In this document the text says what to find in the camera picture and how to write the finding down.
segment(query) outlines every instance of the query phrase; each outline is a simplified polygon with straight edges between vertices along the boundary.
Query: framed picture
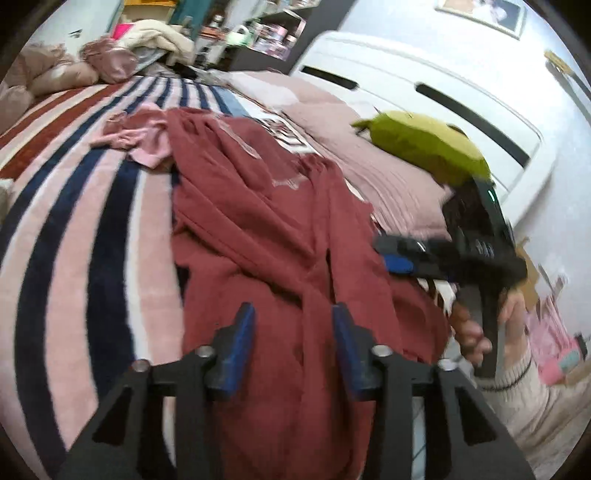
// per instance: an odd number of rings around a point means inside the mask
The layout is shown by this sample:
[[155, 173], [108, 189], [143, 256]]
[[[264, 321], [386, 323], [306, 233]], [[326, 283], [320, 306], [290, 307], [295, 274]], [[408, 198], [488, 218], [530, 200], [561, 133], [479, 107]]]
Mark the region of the framed picture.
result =
[[496, 28], [520, 38], [525, 23], [525, 5], [520, 0], [437, 0], [436, 9]]

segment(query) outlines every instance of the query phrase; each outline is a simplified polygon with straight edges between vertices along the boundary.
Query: human hand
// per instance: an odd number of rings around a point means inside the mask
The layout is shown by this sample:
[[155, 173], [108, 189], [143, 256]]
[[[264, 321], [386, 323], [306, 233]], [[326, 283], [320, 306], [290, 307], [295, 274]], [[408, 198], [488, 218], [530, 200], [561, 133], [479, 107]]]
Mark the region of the human hand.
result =
[[[527, 350], [525, 336], [525, 300], [521, 292], [512, 290], [503, 295], [499, 302], [503, 308], [499, 314], [499, 325], [505, 327], [505, 369], [518, 362]], [[491, 341], [470, 316], [467, 308], [455, 302], [450, 316], [450, 324], [455, 330], [455, 338], [462, 347], [462, 355], [474, 365], [479, 365], [484, 355], [492, 350]]]

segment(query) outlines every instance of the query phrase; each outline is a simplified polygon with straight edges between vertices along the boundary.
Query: red sweater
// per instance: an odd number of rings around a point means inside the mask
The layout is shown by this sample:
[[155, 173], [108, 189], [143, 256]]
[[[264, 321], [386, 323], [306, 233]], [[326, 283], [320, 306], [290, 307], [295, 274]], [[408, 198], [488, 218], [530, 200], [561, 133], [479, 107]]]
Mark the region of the red sweater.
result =
[[435, 362], [447, 320], [415, 282], [388, 275], [372, 249], [371, 206], [338, 166], [299, 157], [246, 118], [173, 109], [168, 129], [176, 263], [190, 271], [184, 351], [205, 345], [244, 301], [256, 308], [242, 388], [214, 415], [227, 480], [355, 479], [373, 405], [350, 403], [331, 306], [409, 359]]

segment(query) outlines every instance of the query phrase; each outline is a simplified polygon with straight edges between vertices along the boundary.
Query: beige blanket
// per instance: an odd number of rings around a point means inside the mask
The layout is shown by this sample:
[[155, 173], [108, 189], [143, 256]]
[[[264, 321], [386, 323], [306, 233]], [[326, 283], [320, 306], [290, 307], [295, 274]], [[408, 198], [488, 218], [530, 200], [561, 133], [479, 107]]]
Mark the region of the beige blanket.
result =
[[193, 40], [178, 33], [174, 27], [158, 20], [139, 20], [119, 39], [121, 47], [161, 48], [176, 53], [182, 63], [194, 61]]

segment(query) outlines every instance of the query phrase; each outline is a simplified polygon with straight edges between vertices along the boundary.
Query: white bed frame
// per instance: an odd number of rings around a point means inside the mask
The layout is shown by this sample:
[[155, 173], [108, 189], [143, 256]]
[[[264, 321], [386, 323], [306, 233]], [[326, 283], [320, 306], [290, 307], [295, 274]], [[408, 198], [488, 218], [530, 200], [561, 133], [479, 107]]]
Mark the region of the white bed frame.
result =
[[[345, 88], [305, 73], [309, 68], [344, 77], [358, 85], [353, 89]], [[535, 126], [534, 119], [524, 118], [455, 73], [444, 60], [408, 45], [365, 35], [326, 32], [316, 38], [291, 75], [347, 103], [369, 102], [380, 111], [424, 113], [457, 125], [484, 154], [503, 213], [513, 226], [530, 208], [554, 167], [556, 147]], [[461, 104], [460, 108], [467, 109], [458, 110], [458, 103], [450, 109], [419, 93], [416, 88], [421, 84], [420, 89], [438, 90], [450, 97], [452, 103], [455, 100]], [[520, 157], [525, 167], [516, 157]]]

